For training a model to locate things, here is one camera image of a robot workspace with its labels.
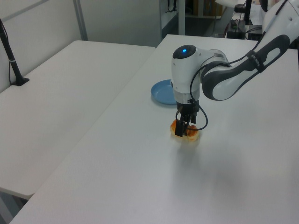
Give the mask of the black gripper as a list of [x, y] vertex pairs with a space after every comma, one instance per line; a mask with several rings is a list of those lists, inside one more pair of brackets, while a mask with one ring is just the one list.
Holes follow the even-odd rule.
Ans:
[[199, 112], [199, 101], [191, 100], [191, 103], [182, 104], [177, 102], [177, 112], [176, 112], [176, 127], [175, 135], [183, 137], [185, 134], [185, 119], [190, 119], [190, 123], [196, 124], [197, 113]]

